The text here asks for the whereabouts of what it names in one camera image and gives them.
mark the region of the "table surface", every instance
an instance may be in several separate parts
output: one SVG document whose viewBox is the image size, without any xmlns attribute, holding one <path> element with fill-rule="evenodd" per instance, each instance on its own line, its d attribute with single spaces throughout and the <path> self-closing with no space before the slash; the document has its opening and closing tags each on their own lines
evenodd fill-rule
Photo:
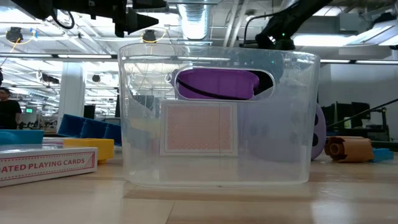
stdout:
<svg viewBox="0 0 398 224">
<path fill-rule="evenodd" d="M 308 183 L 262 190 L 140 187 L 114 159 L 95 173 L 0 188 L 0 223 L 396 224 L 398 159 L 337 164 L 322 156 Z"/>
</svg>

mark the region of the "brown tape roll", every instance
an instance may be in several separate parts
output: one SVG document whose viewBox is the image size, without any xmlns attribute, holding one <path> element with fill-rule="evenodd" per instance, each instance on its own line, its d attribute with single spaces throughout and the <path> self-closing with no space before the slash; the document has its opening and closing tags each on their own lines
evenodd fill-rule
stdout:
<svg viewBox="0 0 398 224">
<path fill-rule="evenodd" d="M 336 162 L 366 162 L 373 159 L 371 141 L 362 137 L 329 137 L 325 153 Z"/>
</svg>

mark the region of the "black cable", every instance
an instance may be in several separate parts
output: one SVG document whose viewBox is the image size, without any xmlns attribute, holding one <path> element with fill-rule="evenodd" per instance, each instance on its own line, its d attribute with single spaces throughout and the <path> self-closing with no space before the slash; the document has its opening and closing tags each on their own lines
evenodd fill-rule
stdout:
<svg viewBox="0 0 398 224">
<path fill-rule="evenodd" d="M 287 8 L 284 9 L 284 10 L 281 10 L 281 11 L 279 11 L 279 12 L 271 13 L 271 14 L 268 14 L 268 15 L 255 16 L 255 17 L 251 18 L 251 19 L 246 23 L 246 26 L 245 26 L 245 28 L 244 28 L 243 45 L 246 43 L 246 34 L 248 33 L 248 27 L 249 27 L 249 23 L 250 23 L 251 21 L 253 21 L 253 20 L 255 20 L 255 19 L 260 19 L 260 18 L 269 17 L 269 16 L 275 16 L 275 15 L 278 15 L 278 14 L 280 14 L 280 13 L 286 12 L 286 11 L 288 11 L 289 9 L 293 8 L 294 6 L 296 6 L 298 3 L 299 3 L 299 2 L 293 3 L 291 6 L 287 7 Z"/>
<path fill-rule="evenodd" d="M 360 112 L 360 113 L 358 113 L 358 114 L 356 114 L 356 115 L 354 115 L 354 116 L 352 116 L 352 117 L 350 117 L 350 118 L 344 119 L 344 120 L 342 120 L 342 121 L 338 121 L 338 122 L 336 122 L 336 123 L 334 123 L 334 124 L 328 125 L 327 127 L 330 128 L 330 127 L 336 126 L 337 124 L 344 123 L 344 122 L 349 121 L 349 120 L 351 120 L 351 119 L 353 119 L 353 118 L 356 118 L 356 117 L 359 116 L 359 115 L 365 114 L 365 113 L 367 113 L 367 112 L 369 112 L 369 111 L 373 111 L 373 110 L 382 108 L 382 107 L 384 107 L 384 106 L 390 105 L 391 103 L 395 103 L 395 102 L 397 102 L 397 101 L 398 101 L 398 98 L 396 98 L 396 99 L 394 99 L 394 100 L 391 100 L 391 101 L 389 101 L 389 102 L 387 102 L 387 103 L 384 103 L 384 104 L 382 104 L 382 105 L 375 106 L 375 107 L 373 107 L 373 108 L 364 110 L 364 111 L 362 111 L 362 112 Z"/>
<path fill-rule="evenodd" d="M 8 59 L 8 57 L 6 57 L 6 59 L 4 59 L 4 60 L 2 61 L 1 65 L 0 65 L 0 69 L 1 69 L 2 65 L 4 65 L 4 63 L 6 62 L 7 59 Z"/>
<path fill-rule="evenodd" d="M 60 26 L 60 27 L 62 27 L 64 29 L 72 29 L 75 26 L 75 18 L 73 18 L 73 15 L 72 15 L 72 13 L 70 11 L 68 11 L 68 14 L 69 14 L 70 19 L 72 20 L 72 24 L 70 26 L 68 26 L 68 27 L 63 25 L 62 23 L 60 23 L 58 21 L 57 16 L 55 15 L 55 13 L 52 14 L 52 19 L 58 24 L 58 26 Z"/>
<path fill-rule="evenodd" d="M 363 21 L 365 21 L 365 22 L 368 22 L 368 23 L 372 23 L 373 21 L 367 21 L 366 19 L 365 19 L 365 17 L 362 15 L 362 14 L 358 14 L 359 16 L 360 16 L 360 18 L 362 18 L 363 19 Z"/>
<path fill-rule="evenodd" d="M 218 100 L 247 100 L 245 98 L 240 98 L 240 97 L 235 97 L 235 96 L 224 96 L 224 95 L 219 95 L 219 94 L 216 94 L 216 93 L 208 93 L 208 92 L 203 91 L 203 90 L 198 90 L 197 88 L 195 88 L 193 86 L 190 86 L 190 85 L 186 84 L 185 82 L 181 81 L 180 78 L 177 78 L 177 82 L 181 86 L 187 88 L 188 90 L 190 90 L 190 91 L 192 91 L 194 93 L 198 93 L 198 94 L 201 94 L 203 96 L 215 98 L 215 99 L 218 99 Z"/>
<path fill-rule="evenodd" d="M 329 10 L 327 10 L 323 16 L 325 16 L 326 14 L 328 14 L 328 12 L 333 9 L 334 7 L 337 7 L 338 9 L 340 9 L 341 12 L 344 12 L 344 10 L 342 10 L 339 6 L 332 6 L 331 8 L 329 8 Z"/>
</svg>

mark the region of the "clear plastic bin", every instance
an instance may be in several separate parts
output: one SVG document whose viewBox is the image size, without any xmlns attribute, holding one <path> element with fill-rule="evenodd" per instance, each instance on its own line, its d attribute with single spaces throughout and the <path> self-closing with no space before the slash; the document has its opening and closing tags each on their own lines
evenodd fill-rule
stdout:
<svg viewBox="0 0 398 224">
<path fill-rule="evenodd" d="M 308 180 L 320 59 L 301 52 L 132 44 L 119 52 L 124 169 L 149 186 L 262 186 Z M 194 68 L 263 71 L 250 100 L 182 100 Z"/>
</svg>

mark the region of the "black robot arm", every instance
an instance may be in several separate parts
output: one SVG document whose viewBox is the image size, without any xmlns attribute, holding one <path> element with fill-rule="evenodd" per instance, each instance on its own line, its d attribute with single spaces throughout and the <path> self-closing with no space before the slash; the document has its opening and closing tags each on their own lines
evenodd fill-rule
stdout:
<svg viewBox="0 0 398 224">
<path fill-rule="evenodd" d="M 294 50 L 292 35 L 314 13 L 331 2 L 332 0 L 298 0 L 287 9 L 275 13 L 266 28 L 256 35 L 258 48 Z"/>
<path fill-rule="evenodd" d="M 159 23 L 155 18 L 137 14 L 133 9 L 150 9 L 166 7 L 167 3 L 163 0 L 140 1 L 133 0 L 132 7 L 126 7 L 127 0 L 12 0 L 18 6 L 38 19 L 46 19 L 52 16 L 57 20 L 57 9 L 79 12 L 91 15 L 92 19 L 96 16 L 112 18 L 115 23 L 115 34 L 124 37 L 124 32 L 128 34 Z"/>
</svg>

